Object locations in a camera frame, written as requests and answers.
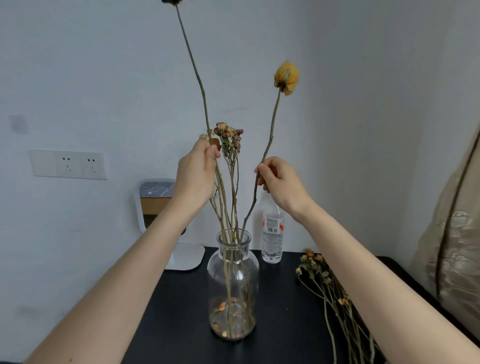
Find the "hand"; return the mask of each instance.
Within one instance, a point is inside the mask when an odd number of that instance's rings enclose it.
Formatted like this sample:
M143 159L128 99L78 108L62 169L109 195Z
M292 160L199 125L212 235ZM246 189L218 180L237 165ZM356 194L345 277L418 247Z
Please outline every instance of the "hand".
M311 203L312 198L303 186L295 170L279 157L270 157L255 168L260 172L258 185L272 195L273 200L282 210L299 221L303 212Z
M172 202L196 215L213 194L216 159L215 145L199 139L189 154L179 161Z

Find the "wall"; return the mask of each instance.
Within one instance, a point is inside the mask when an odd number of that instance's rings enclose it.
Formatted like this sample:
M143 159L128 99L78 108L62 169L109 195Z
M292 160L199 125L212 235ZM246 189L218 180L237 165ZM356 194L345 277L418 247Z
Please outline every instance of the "wall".
M450 1L417 3L181 4L210 119L245 130L239 216L267 143L273 73L289 59L300 82L281 100L270 154L374 254L395 252L453 14ZM204 121L175 11L158 0L2 2L0 44L0 360L20 361L139 236L133 186L174 178ZM29 134L11 132L15 114ZM103 152L108 180L33 177L29 149ZM254 248L260 215L257 205ZM217 230L206 206L182 239L214 245ZM289 220L284 249L307 246Z
M479 12L478 1L457 3L448 23L394 255L406 269L480 120Z

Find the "clear glass jar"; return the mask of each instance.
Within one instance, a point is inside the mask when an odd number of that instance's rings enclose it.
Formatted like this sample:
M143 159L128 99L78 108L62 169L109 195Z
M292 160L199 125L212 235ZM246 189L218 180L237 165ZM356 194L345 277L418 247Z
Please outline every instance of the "clear glass jar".
M258 260L248 249L252 237L247 231L242 244L224 242L221 232L216 239L219 249L207 266L210 327L225 340L239 340L256 323Z

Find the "power socket panel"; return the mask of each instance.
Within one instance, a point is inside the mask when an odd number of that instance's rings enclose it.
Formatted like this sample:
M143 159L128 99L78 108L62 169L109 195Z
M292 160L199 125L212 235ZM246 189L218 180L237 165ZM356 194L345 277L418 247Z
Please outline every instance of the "power socket panel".
M30 150L29 155L35 176L107 179L102 153Z

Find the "bottle label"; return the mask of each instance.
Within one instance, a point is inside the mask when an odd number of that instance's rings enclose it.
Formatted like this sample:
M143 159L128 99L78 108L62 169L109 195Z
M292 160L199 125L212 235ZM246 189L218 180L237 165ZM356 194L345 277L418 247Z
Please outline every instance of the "bottle label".
M270 234L283 234L283 218L268 218L264 215L262 228L265 232Z

